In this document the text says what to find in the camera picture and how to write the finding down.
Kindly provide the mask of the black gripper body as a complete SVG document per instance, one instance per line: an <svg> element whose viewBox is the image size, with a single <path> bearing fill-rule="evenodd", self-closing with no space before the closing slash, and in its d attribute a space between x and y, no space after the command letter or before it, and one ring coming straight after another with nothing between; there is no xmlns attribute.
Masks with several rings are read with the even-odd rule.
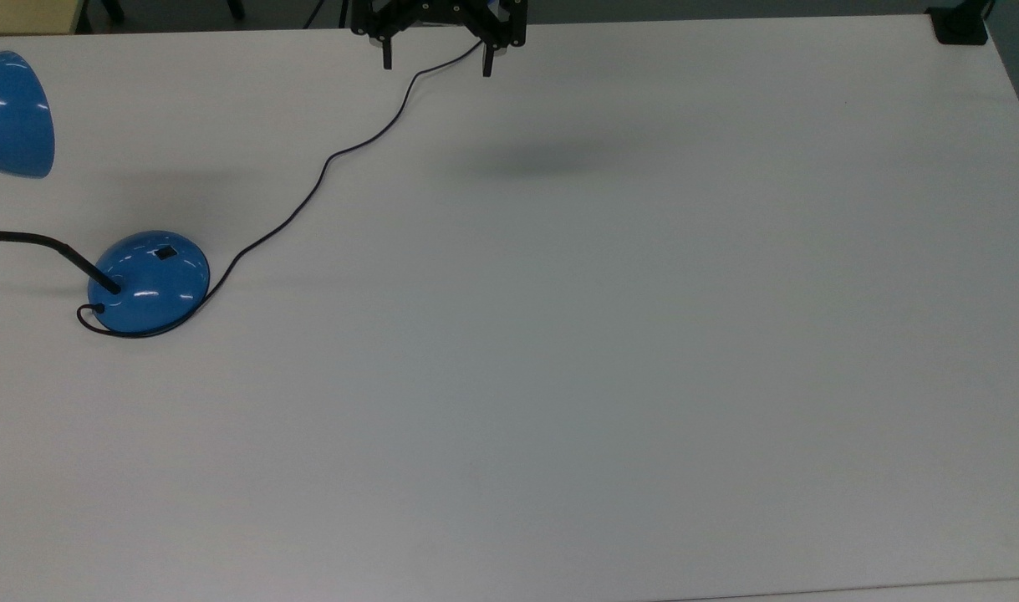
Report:
<svg viewBox="0 0 1019 602"><path fill-rule="evenodd" d="M494 49L526 43L527 1L353 1L348 30L384 42L417 24L466 28Z"/></svg>

